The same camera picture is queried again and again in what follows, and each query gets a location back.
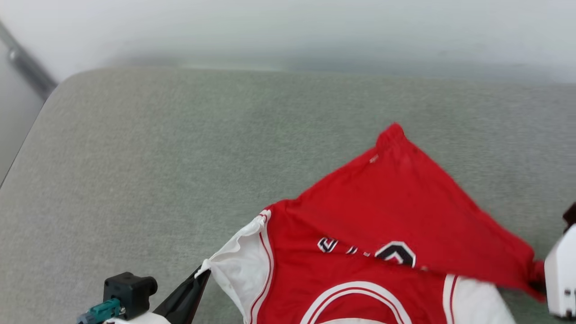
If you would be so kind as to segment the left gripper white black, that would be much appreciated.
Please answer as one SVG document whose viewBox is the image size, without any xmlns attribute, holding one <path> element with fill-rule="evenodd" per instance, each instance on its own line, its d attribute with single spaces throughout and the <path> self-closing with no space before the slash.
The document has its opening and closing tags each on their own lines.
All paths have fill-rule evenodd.
<svg viewBox="0 0 576 324">
<path fill-rule="evenodd" d="M 105 324 L 191 324 L 210 275 L 210 270 L 201 272 L 198 267 L 153 312 L 131 320 L 111 318 Z"/>
</svg>

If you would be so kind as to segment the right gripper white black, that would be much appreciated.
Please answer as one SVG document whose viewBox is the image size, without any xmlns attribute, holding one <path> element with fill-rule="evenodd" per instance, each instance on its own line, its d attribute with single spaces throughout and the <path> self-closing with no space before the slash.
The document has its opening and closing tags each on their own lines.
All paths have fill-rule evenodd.
<svg viewBox="0 0 576 324">
<path fill-rule="evenodd" d="M 549 313 L 561 319 L 576 317 L 576 225 L 571 225 L 544 261 L 545 280 L 530 286 L 546 293 Z"/>
</svg>

